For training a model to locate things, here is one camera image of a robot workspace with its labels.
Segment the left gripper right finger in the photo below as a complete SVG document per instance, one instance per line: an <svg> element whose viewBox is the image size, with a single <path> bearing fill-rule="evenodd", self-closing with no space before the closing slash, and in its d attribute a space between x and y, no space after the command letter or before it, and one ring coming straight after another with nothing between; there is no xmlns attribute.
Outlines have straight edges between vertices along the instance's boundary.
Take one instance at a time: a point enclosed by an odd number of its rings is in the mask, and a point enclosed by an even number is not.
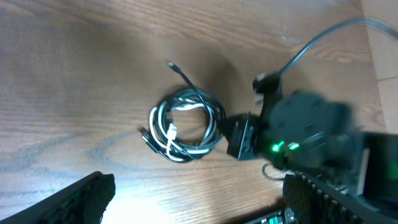
<svg viewBox="0 0 398 224"><path fill-rule="evenodd" d="M287 174L282 195L297 223L397 224L397 218L369 209L353 197L304 174Z"/></svg>

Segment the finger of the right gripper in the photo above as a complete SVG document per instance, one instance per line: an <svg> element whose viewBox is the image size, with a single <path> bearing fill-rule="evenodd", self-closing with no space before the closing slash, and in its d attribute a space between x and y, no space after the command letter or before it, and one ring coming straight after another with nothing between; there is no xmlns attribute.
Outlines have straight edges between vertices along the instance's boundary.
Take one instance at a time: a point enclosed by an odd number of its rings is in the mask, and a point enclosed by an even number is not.
<svg viewBox="0 0 398 224"><path fill-rule="evenodd" d="M260 158L255 145L261 124L260 117L250 113L224 119L223 135L228 142L226 153L239 161Z"/></svg>

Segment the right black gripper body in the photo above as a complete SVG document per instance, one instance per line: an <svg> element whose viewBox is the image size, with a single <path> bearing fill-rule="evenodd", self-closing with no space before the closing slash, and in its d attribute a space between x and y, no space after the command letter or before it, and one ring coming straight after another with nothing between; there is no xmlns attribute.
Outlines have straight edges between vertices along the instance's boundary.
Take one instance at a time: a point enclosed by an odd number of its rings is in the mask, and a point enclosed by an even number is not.
<svg viewBox="0 0 398 224"><path fill-rule="evenodd" d="M289 168L347 167L354 155L352 109L316 93L293 93L271 110L257 151Z"/></svg>

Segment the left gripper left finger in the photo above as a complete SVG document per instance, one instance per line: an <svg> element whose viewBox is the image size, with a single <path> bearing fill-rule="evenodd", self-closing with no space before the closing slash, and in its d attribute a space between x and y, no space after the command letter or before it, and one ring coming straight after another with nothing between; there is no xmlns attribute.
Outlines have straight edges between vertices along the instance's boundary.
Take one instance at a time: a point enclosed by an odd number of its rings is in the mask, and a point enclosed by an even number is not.
<svg viewBox="0 0 398 224"><path fill-rule="evenodd" d="M114 175L96 171L1 224L100 224L115 194Z"/></svg>

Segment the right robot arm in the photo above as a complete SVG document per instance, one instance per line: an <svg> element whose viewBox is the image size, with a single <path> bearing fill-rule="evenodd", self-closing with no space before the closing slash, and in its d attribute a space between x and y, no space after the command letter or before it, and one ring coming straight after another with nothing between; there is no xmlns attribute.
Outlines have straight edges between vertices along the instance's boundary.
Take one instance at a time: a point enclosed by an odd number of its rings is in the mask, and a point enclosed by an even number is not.
<svg viewBox="0 0 398 224"><path fill-rule="evenodd" d="M371 201L397 204L397 135L361 130L350 105L298 91L264 116L224 119L227 153L263 157L279 170L304 172Z"/></svg>

